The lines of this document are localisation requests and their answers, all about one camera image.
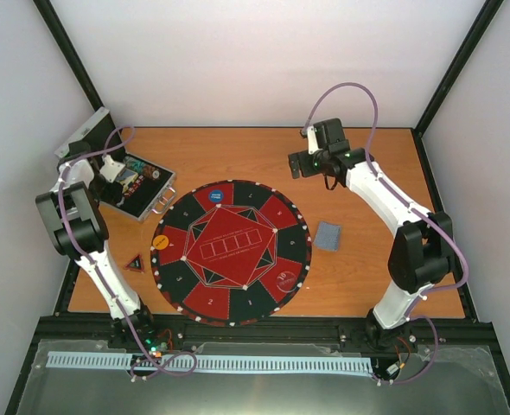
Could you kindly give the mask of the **blue small blind button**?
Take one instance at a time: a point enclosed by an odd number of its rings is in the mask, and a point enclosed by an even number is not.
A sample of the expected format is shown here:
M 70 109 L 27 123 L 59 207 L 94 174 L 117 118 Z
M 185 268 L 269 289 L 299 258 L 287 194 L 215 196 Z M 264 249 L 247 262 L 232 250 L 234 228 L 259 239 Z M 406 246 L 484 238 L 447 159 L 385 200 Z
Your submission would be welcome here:
M 208 199 L 213 203 L 220 203 L 224 198 L 224 193 L 219 189 L 211 190 L 208 194 Z

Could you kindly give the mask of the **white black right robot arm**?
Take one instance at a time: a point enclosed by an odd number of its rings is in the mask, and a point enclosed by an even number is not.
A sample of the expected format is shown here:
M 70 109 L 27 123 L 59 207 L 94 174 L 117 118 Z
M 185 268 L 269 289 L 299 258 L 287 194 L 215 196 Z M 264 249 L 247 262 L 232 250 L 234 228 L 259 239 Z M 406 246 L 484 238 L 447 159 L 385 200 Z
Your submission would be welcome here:
M 410 321 L 417 303 L 455 268 L 452 221 L 405 194 L 363 149 L 332 153 L 305 150 L 288 155 L 292 177 L 322 175 L 358 195 L 393 237 L 387 261 L 391 278 L 366 317 L 367 341 L 383 348 Z

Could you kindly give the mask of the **clear dealer button disc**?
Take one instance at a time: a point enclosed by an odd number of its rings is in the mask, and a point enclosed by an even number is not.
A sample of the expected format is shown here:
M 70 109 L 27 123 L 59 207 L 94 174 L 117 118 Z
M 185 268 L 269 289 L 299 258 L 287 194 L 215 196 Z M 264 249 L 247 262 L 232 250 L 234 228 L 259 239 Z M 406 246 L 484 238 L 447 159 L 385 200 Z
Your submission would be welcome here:
M 276 277 L 276 286 L 283 293 L 290 293 L 297 287 L 297 276 L 291 271 L 281 271 Z

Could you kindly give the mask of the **yellow big blind button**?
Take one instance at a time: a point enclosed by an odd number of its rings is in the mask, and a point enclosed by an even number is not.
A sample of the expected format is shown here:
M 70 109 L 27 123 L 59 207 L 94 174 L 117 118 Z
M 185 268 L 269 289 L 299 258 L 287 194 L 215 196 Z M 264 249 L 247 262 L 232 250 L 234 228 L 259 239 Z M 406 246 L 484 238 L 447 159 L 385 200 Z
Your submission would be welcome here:
M 169 246 L 169 237 L 164 234 L 159 234 L 154 237 L 151 246 L 154 250 L 164 250 Z

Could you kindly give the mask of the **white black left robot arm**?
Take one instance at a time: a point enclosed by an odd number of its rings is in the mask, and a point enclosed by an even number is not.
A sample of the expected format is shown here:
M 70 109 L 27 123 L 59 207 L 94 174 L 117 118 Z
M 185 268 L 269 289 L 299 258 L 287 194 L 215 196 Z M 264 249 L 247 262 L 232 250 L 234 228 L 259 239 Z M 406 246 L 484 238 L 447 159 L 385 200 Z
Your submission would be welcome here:
M 35 205 L 55 250 L 94 282 L 110 312 L 113 329 L 140 348 L 152 346 L 158 327 L 149 308 L 125 281 L 109 248 L 109 231 L 92 194 L 116 177 L 109 150 L 94 151 L 80 140 L 68 145 L 57 182 Z

